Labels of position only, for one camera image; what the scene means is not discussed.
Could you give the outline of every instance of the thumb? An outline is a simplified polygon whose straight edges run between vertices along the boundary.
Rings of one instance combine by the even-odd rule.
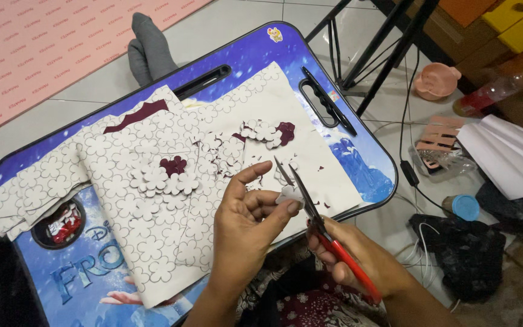
[[[300,202],[288,199],[275,207],[274,211],[256,226],[260,235],[267,240],[268,245],[278,237],[290,218],[298,215],[299,208]]]
[[[334,269],[332,270],[332,278],[337,284],[350,286],[362,294],[368,294],[362,284],[360,284],[356,277],[354,277],[354,274],[350,268],[348,268],[348,266],[342,261],[334,265]]]

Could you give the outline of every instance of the white paper stack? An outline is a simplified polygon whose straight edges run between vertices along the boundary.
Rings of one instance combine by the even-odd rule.
[[[457,138],[506,198],[523,197],[523,128],[489,115]]]

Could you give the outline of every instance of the pink bowl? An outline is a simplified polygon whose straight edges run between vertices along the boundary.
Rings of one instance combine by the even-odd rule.
[[[455,91],[461,73],[439,62],[426,65],[415,78],[415,90],[425,100],[438,100]]]

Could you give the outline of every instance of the plastic bottle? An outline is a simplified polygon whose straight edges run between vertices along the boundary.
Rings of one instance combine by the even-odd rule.
[[[453,111],[462,117],[482,118],[482,109],[518,93],[523,88],[523,72],[513,77],[499,76],[496,80],[463,96],[453,103]]]

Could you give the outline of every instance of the sticker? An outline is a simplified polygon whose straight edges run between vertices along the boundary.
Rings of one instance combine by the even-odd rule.
[[[336,100],[340,99],[340,97],[334,90],[330,91],[330,93],[328,93],[328,96],[330,97],[330,99],[332,99],[332,102],[336,102]]]
[[[267,33],[270,34],[270,39],[272,39],[274,42],[278,43],[282,41],[284,38],[282,37],[282,32],[280,32],[277,28],[268,28]]]

